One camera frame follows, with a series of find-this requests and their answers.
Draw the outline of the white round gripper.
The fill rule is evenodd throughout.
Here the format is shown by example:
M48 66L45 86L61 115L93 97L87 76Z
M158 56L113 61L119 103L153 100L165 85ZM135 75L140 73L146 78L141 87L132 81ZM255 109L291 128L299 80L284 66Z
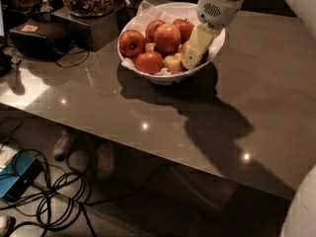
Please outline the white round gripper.
M194 69L209 50L220 31L236 17L244 0L198 0L197 17L202 24L195 26L182 50L182 63Z

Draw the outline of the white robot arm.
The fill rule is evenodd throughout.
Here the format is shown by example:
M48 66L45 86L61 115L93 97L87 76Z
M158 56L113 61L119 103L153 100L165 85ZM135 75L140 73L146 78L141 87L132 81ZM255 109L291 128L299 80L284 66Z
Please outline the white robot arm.
M188 69L195 68L215 37L231 24L244 0L198 0L199 24L182 55ZM303 25L316 37L316 0L285 0ZM289 207L280 237L316 237L316 166L301 182Z

